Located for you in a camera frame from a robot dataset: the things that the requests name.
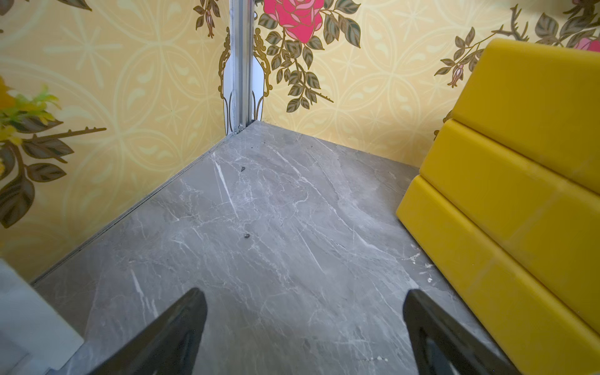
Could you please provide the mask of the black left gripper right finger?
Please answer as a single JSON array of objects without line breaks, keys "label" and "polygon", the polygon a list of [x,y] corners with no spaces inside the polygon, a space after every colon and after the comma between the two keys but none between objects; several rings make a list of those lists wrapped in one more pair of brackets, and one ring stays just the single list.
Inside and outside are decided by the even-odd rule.
[{"label": "black left gripper right finger", "polygon": [[403,318],[419,374],[518,373],[422,290],[408,291]]}]

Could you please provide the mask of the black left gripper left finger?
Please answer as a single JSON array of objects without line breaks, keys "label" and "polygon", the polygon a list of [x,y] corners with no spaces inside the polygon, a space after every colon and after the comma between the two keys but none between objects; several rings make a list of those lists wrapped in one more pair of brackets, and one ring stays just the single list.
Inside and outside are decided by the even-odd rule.
[{"label": "black left gripper left finger", "polygon": [[92,374],[191,374],[208,315],[194,287]]}]

